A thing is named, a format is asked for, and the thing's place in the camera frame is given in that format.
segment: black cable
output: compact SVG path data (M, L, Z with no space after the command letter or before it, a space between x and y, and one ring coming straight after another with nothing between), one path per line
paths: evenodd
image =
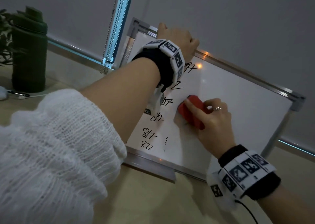
M241 204L243 207L246 208L246 210L248 210L248 212L252 215L252 217L254 218L254 221L256 222L256 224L258 224L256 218L254 217L254 215L252 214L252 212L248 209L248 207L245 206L244 203L240 202L239 200L235 200L234 202Z

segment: person's right hand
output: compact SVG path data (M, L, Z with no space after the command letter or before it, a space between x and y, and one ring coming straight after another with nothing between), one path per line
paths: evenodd
M189 31L178 28L167 28L164 23L160 23L158 26L157 39L167 39L178 45L185 63L191 61L195 55L195 50L199 46L199 40L193 39Z
M226 103L221 102L220 99L206 100L204 104L213 109L211 114L198 109L188 99L184 103L191 113L203 122L205 129L198 130L198 139L213 156L220 158L236 145L231 125L232 115L228 112Z

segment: sleeve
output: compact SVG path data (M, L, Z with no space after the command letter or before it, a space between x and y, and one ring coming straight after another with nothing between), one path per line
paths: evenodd
M91 223L126 147L103 112L72 89L0 126L0 223Z

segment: green water bottle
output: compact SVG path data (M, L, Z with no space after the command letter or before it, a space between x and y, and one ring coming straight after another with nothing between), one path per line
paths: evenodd
M26 7L13 14L12 85L15 90L36 93L45 90L47 24L41 11Z

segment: whiteboard frame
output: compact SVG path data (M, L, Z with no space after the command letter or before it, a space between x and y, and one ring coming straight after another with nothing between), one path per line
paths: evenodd
M120 68L127 63L132 46L136 38L136 34L138 32L142 32L156 38L157 31L158 31L157 28L150 26L149 24L142 22L139 19L133 18L131 25L129 27L128 33L127 33L125 43L123 45L123 52L121 54L120 59L117 59L118 62L113 65L113 69ZM235 74L241 78L244 78L263 88L271 90L281 96L286 97L290 101L292 101L292 105L290 109L287 111L280 125L274 131L272 137L270 138L269 142L267 143L266 147L263 149L261 153L261 155L266 158L272 151L275 145L275 142L280 138L281 133L283 132L285 126L287 125L292 113L299 111L301 107L303 106L305 102L305 97L287 88L271 84L265 81L264 79L259 78L256 75L250 73L249 71L241 67L238 67L235 64L232 64L223 59L215 57L214 55L212 55L211 53L207 51L198 49L195 52L195 57L202 59L208 63L211 63L217 67L220 67L232 74ZM153 155L147 154L143 151L140 151L140 150L128 147L128 146L127 146L127 151L128 151L128 154L132 156L132 158L129 158L128 160L125 160L124 162L128 166L132 166L137 169L144 170L145 172L152 173L154 175L157 175L169 181L175 181L175 175L173 175L174 172L182 173L184 175L191 176L193 178L196 178L202 181L206 181L206 175L196 172L194 170L188 169L183 166L179 166L177 164L174 164L166 160L162 160L161 158L155 157Z

